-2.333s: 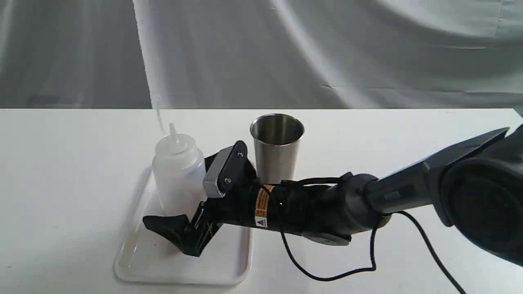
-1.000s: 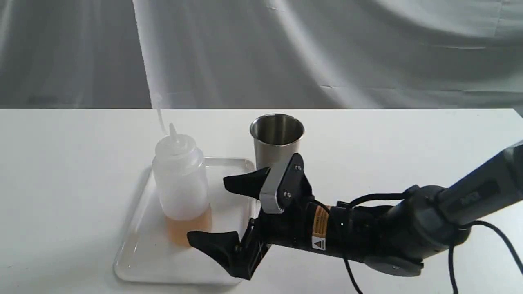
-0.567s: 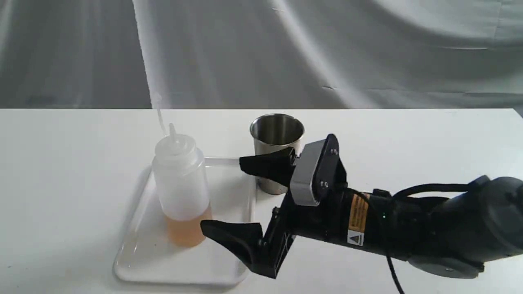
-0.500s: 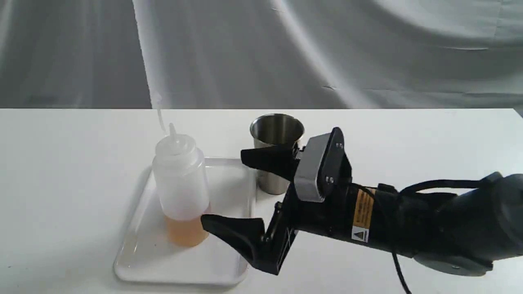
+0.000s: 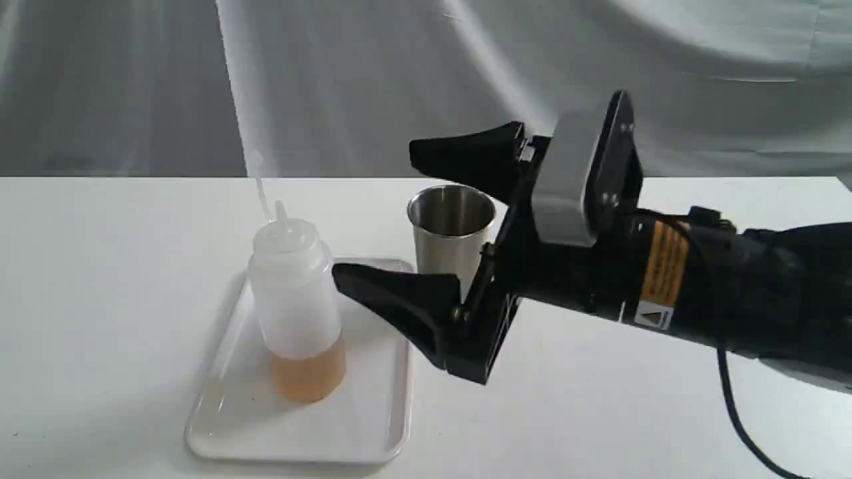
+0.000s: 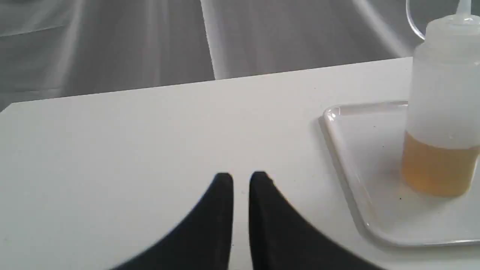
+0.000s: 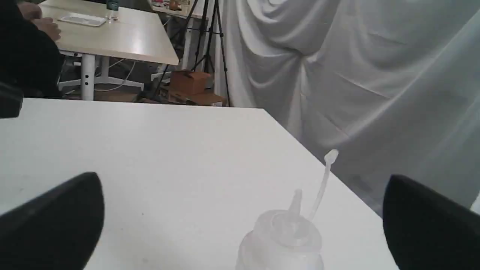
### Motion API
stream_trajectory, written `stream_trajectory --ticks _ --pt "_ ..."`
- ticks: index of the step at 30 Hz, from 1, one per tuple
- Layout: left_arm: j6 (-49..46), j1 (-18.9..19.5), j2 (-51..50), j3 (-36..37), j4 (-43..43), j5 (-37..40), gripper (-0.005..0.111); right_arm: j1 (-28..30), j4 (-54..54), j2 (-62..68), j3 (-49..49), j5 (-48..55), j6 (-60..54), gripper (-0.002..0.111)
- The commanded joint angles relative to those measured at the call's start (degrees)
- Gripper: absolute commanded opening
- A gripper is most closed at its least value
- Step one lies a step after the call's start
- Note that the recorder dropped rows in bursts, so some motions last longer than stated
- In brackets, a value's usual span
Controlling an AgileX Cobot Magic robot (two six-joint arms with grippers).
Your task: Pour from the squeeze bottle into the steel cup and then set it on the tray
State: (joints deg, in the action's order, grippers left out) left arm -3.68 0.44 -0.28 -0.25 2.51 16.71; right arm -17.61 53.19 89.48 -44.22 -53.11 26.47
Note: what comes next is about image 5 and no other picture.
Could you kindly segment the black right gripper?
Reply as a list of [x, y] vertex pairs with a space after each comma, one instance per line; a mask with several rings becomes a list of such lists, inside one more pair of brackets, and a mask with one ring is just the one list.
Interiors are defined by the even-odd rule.
[[603, 229], [593, 245], [544, 241], [533, 212], [533, 188], [552, 139], [527, 143], [523, 122], [506, 122], [474, 134], [409, 142], [409, 160], [424, 176], [459, 183], [506, 204], [494, 243], [480, 250], [473, 291], [461, 304], [456, 275], [387, 271], [358, 263], [332, 267], [337, 290], [392, 325], [439, 370], [486, 384], [503, 340], [524, 298], [615, 321], [636, 310], [652, 251], [655, 223], [629, 216], [641, 192], [643, 172], [631, 136], [606, 139], [594, 149], [591, 190], [609, 189], [620, 201], [592, 201]]

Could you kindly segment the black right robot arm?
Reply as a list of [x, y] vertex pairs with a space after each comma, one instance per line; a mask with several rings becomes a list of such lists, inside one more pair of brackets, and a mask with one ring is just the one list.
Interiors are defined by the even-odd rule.
[[486, 384], [524, 298], [763, 361], [850, 389], [850, 224], [742, 233], [716, 210], [639, 207], [643, 173], [629, 126], [591, 139], [523, 138], [506, 125], [413, 140], [420, 172], [506, 204], [468, 294], [454, 273], [338, 263], [338, 291], [409, 339], [435, 367]]

